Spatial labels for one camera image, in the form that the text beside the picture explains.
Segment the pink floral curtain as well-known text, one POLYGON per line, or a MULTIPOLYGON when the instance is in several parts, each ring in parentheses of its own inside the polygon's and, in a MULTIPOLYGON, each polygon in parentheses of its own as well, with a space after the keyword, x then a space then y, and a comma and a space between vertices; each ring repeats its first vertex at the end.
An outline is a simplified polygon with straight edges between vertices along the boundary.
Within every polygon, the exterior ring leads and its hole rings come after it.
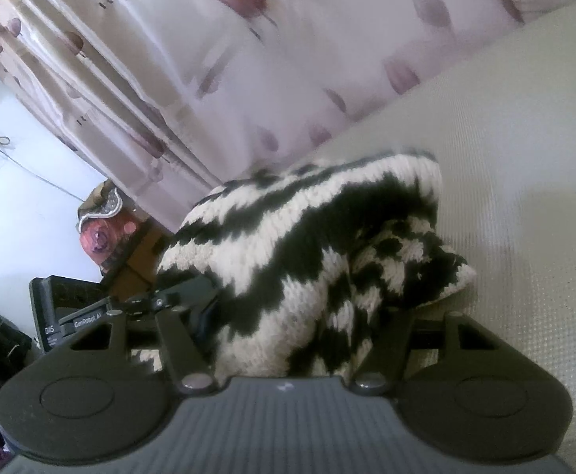
POLYGON ((0 78, 169 229, 576 0, 0 0, 0 78))

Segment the black white striped knit sweater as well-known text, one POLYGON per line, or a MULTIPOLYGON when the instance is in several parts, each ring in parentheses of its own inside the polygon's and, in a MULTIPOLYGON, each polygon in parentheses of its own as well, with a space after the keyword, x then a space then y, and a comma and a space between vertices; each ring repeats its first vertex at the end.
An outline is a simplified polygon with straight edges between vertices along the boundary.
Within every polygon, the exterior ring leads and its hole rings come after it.
POLYGON ((420 151, 260 172, 212 190, 156 267, 215 300, 187 329, 218 382, 349 378, 385 318, 446 299, 473 267, 438 236, 440 166, 420 151))

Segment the beige woven mattress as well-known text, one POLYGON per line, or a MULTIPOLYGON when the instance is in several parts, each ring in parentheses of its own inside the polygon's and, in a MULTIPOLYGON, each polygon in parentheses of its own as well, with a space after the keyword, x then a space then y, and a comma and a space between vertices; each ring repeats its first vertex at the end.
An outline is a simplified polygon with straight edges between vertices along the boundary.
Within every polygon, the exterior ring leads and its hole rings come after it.
POLYGON ((576 3, 526 24, 327 142, 326 160, 426 150, 438 229, 476 270, 450 300, 568 388, 576 470, 576 3))

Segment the pile of colourful clothes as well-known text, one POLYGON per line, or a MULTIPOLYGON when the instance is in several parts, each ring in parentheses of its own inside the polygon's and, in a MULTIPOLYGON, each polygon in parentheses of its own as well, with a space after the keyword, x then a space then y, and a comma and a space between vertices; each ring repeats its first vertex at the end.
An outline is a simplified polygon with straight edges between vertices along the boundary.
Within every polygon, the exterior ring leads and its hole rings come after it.
POLYGON ((151 290, 171 233, 107 180, 77 210, 84 252, 100 270, 104 290, 121 300, 151 290))

